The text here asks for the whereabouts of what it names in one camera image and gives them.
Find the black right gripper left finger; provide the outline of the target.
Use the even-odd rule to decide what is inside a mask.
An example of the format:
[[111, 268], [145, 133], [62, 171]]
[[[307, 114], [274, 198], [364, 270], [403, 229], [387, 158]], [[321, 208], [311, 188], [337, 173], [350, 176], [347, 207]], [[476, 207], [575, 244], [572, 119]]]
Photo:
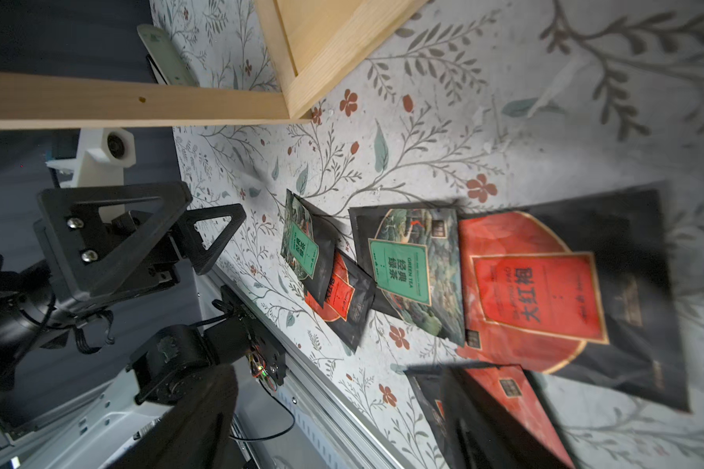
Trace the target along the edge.
[[239, 396], [232, 365], [217, 365], [113, 468], [223, 468]]

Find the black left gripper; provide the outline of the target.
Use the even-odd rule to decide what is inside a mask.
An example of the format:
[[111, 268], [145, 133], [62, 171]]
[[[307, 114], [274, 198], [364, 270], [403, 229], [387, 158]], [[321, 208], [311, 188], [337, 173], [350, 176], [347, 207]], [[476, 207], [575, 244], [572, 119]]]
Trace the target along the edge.
[[79, 316], [178, 285], [177, 221], [181, 255], [196, 275], [209, 273], [246, 211], [240, 203], [186, 211], [191, 201], [183, 182], [40, 192], [34, 230], [56, 307]]

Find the green tea bag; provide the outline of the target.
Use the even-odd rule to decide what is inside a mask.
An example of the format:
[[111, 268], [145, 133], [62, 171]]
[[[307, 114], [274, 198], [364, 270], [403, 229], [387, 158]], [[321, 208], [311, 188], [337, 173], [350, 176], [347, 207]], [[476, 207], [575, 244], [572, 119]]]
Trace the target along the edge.
[[326, 301], [335, 251], [336, 232], [287, 190], [281, 256], [319, 304]]
[[375, 281], [374, 309], [465, 343], [458, 213], [417, 204], [349, 210], [356, 259]]

